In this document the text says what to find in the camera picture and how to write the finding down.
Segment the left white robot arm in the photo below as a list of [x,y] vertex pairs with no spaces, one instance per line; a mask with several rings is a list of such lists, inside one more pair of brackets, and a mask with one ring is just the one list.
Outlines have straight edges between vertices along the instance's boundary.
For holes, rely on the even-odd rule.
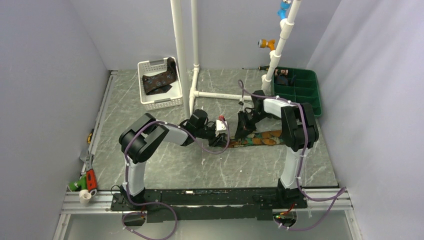
[[118,139],[125,157],[125,177],[119,188],[124,204],[131,210],[137,210],[145,203],[146,164],[161,143],[185,147],[203,139],[210,147],[225,151],[230,145],[228,134],[228,124],[223,116],[213,122],[202,109],[194,110],[190,118],[178,125],[159,121],[150,113],[142,115]]

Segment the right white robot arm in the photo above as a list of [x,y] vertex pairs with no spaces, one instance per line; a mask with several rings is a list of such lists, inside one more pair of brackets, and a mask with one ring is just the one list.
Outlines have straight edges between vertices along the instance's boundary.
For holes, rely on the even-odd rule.
[[276,203],[289,207],[295,198],[301,197],[303,162],[319,138],[314,111],[310,103],[296,103],[279,96],[265,96],[262,90],[251,95],[253,106],[245,106],[237,113],[236,139],[253,133],[256,124],[268,116],[281,121],[282,143],[286,146],[286,158],[275,194]]

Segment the colourful patterned tie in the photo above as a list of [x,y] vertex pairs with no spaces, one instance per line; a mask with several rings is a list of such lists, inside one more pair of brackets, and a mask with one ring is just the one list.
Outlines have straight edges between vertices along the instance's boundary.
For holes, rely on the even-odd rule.
[[284,145],[283,138],[281,137],[281,130],[270,130],[263,132],[253,132],[244,138],[231,137],[228,147],[252,147],[252,146],[275,146]]

